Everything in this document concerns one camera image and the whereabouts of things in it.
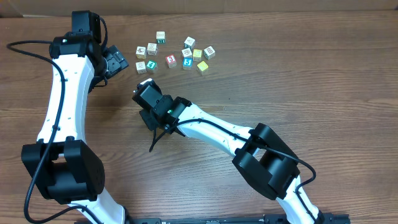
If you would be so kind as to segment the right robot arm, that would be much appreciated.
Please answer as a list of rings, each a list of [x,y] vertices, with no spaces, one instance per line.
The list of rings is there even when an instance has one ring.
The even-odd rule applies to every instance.
[[[185,98],[162,94],[151,78],[137,85],[132,99],[141,106],[139,114],[154,133],[151,149],[172,133],[204,141],[230,155],[251,188],[278,201],[289,223],[324,222],[322,212],[303,190],[315,176],[301,181],[298,166],[312,173],[315,169],[299,159],[269,126],[259,123],[250,128],[223,121]]]

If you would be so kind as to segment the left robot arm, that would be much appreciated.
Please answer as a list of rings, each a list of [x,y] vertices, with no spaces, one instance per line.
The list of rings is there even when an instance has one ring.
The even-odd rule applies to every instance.
[[[107,46],[104,20],[94,12],[72,13],[72,29],[51,41],[53,67],[49,106],[34,144],[21,159],[43,198],[78,210],[92,223],[126,223],[126,209],[105,189],[104,166],[85,138],[87,97],[124,70],[117,47]]]

